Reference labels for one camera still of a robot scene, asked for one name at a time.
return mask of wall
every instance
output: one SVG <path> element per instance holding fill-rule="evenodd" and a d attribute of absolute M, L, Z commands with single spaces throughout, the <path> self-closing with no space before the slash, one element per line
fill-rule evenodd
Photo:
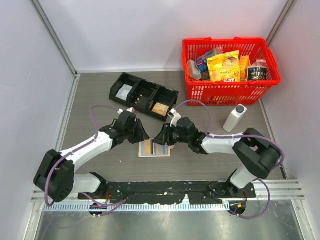
<path fill-rule="evenodd" d="M 77 70 L 182 68 L 186 38 L 266 38 L 286 0 L 40 0 Z"/>
<path fill-rule="evenodd" d="M 282 77 L 264 97 L 289 177 L 299 179 L 315 222 L 320 222 L 320 2 L 297 1 L 271 50 Z"/>
<path fill-rule="evenodd" d="M 17 240 L 33 178 L 55 145 L 73 77 L 31 3 L 1 3 L 0 233 L 3 240 Z"/>

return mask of red basket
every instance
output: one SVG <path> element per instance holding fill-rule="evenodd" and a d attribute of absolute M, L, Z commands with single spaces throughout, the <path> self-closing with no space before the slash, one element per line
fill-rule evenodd
<path fill-rule="evenodd" d="M 222 47 L 223 52 L 240 50 L 241 56 L 249 56 L 251 63 L 257 59 L 266 61 L 267 74 L 265 81 L 248 82 L 211 82 L 190 81 L 188 60 L 196 60 L 206 52 L 216 47 Z M 186 96 L 188 100 L 195 99 L 205 105 L 253 105 L 272 86 L 281 81 L 277 71 L 277 64 L 272 52 L 263 38 L 235 39 L 184 39 L 182 41 L 182 64 L 185 72 Z M 198 103 L 188 102 L 189 106 L 198 106 Z"/>

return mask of tan item in tray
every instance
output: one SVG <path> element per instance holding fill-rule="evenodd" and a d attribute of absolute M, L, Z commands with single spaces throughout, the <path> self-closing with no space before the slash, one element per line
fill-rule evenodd
<path fill-rule="evenodd" d="M 154 105 L 154 107 L 152 109 L 152 112 L 155 112 L 155 113 L 160 114 L 162 116 L 166 116 L 167 112 L 168 112 L 168 109 L 169 109 L 169 106 L 163 105 L 163 104 L 157 102 Z"/>

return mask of white bottle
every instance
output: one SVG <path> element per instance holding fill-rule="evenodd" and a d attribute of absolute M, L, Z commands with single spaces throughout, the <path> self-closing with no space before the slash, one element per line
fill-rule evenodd
<path fill-rule="evenodd" d="M 225 121 L 225 124 L 223 125 L 223 129 L 226 130 L 228 133 L 234 129 L 237 124 L 240 122 L 242 117 L 245 115 L 247 111 L 247 108 L 243 106 L 242 104 L 239 104 L 236 106 L 235 109 L 232 110 L 229 117 Z"/>

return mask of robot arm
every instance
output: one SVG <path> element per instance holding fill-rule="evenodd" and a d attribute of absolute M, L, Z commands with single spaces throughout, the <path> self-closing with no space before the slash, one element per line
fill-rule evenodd
<path fill-rule="evenodd" d="M 237 155 L 243 166 L 236 169 L 228 178 L 226 189 L 235 196 L 257 178 L 266 179 L 276 166 L 281 154 L 271 143 L 256 138 L 242 138 L 243 135 L 262 136 L 257 130 L 248 128 L 245 132 L 234 135 L 215 135 L 198 131 L 188 117 L 172 109 L 169 112 L 171 123 L 163 125 L 161 132 L 153 140 L 160 145 L 172 146 L 186 143 L 197 154 L 233 154 Z"/>
<path fill-rule="evenodd" d="M 137 119 L 134 109 L 119 110 L 119 118 L 114 124 L 102 127 L 97 135 L 69 149 L 57 152 L 49 150 L 37 171 L 34 184 L 42 191 L 52 167 L 63 156 L 67 156 L 55 169 L 49 180 L 48 196 L 55 202 L 61 202 L 70 194 L 91 193 L 93 198 L 104 197 L 107 191 L 107 181 L 95 172 L 88 174 L 75 174 L 85 163 L 97 155 L 107 152 L 128 140 L 135 144 L 146 139 L 141 120 Z"/>

